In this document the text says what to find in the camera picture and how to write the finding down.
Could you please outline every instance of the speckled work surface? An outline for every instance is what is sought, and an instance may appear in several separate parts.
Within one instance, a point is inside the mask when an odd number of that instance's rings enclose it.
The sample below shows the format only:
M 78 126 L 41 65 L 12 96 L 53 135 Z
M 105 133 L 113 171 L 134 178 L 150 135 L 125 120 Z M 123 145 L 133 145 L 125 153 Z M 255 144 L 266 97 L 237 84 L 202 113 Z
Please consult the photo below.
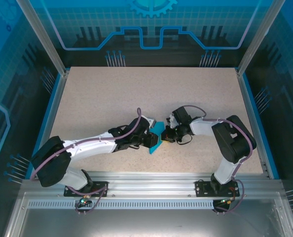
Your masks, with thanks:
M 145 116 L 166 121 L 186 104 L 202 107 L 207 118 L 238 115 L 251 131 L 233 68 L 72 67 L 51 135 L 62 140 L 96 136 L 129 124 L 137 117 L 137 107 Z M 196 109 L 187 111 L 200 115 Z M 220 161 L 214 137 L 194 136 L 185 146 L 162 143 L 152 155 L 141 147 L 85 158 L 72 166 L 87 171 L 214 172 Z M 262 173 L 257 151 L 239 172 Z

